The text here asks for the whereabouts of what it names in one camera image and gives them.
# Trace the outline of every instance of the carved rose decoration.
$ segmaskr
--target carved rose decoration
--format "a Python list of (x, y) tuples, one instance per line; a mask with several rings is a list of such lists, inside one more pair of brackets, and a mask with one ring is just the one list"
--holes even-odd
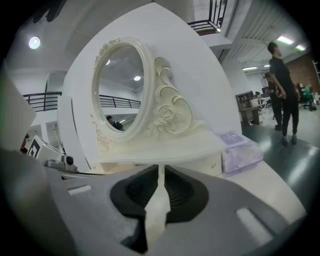
[(158, 137), (163, 131), (178, 135), (186, 131), (192, 123), (192, 112), (178, 90), (171, 85), (172, 75), (168, 67), (163, 67), (165, 60), (157, 57), (154, 61), (159, 87), (155, 90), (158, 107), (153, 110), (153, 122), (145, 131), (147, 136)]
[(98, 129), (96, 122), (93, 121), (92, 123), (95, 125), (96, 139), (100, 145), (101, 151), (108, 152), (113, 146), (112, 141), (104, 137), (104, 134)]

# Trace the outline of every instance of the brick wall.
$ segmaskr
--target brick wall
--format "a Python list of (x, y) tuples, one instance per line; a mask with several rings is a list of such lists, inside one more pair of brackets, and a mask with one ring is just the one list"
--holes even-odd
[(309, 52), (286, 63), (286, 66), (295, 85), (298, 83), (303, 86), (312, 85), (314, 92), (320, 94), (319, 81), (312, 60), (316, 61), (316, 58)]

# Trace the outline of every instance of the lavender box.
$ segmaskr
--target lavender box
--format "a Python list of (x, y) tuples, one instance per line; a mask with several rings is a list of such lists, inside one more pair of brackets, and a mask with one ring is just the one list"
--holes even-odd
[(218, 137), (227, 147), (221, 154), (222, 170), (225, 173), (249, 168), (264, 159), (257, 143), (235, 131), (219, 134)]

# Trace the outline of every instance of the man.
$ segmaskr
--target man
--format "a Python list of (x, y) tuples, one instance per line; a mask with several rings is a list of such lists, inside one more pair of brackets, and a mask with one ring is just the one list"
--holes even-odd
[(125, 131), (124, 126), (119, 122), (115, 122), (111, 115), (108, 115), (106, 119), (108, 120), (109, 124), (112, 125), (114, 128), (116, 128), (117, 130), (123, 131), (123, 132)]
[(283, 119), (282, 119), (282, 144), (288, 145), (287, 130), (292, 115), (292, 139), (291, 143), (295, 145), (297, 143), (297, 127), (299, 122), (299, 93), (297, 92), (294, 83), (291, 80), (290, 72), (286, 67), (282, 59), (280, 59), (281, 52), (279, 47), (274, 42), (270, 42), (268, 51), (272, 54), (270, 64), (270, 76), (272, 81), (276, 84), (280, 91), (283, 104)]
[(277, 85), (274, 81), (272, 81), (269, 72), (265, 73), (264, 76), (268, 81), (269, 90), (267, 94), (270, 96), (272, 110), (274, 113), (275, 120), (277, 122), (277, 125), (275, 126), (274, 129), (276, 131), (282, 131), (282, 113), (281, 113), (282, 102), (280, 99), (280, 95), (277, 95), (277, 91), (278, 91)]

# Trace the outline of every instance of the ceiling light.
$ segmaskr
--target ceiling light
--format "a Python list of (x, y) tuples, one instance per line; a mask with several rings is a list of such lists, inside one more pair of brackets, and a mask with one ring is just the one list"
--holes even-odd
[(280, 36), (277, 40), (280, 41), (280, 42), (286, 43), (288, 45), (291, 45), (294, 42), (291, 39), (286, 38), (284, 36)]
[(251, 66), (251, 67), (244, 67), (242, 70), (255, 70), (257, 67), (256, 66)]
[(37, 49), (39, 46), (40, 46), (39, 37), (34, 36), (29, 40), (29, 47), (31, 49)]
[(301, 44), (299, 44), (297, 47), (296, 47), (298, 50), (300, 51), (304, 51), (306, 48), (303, 47)]

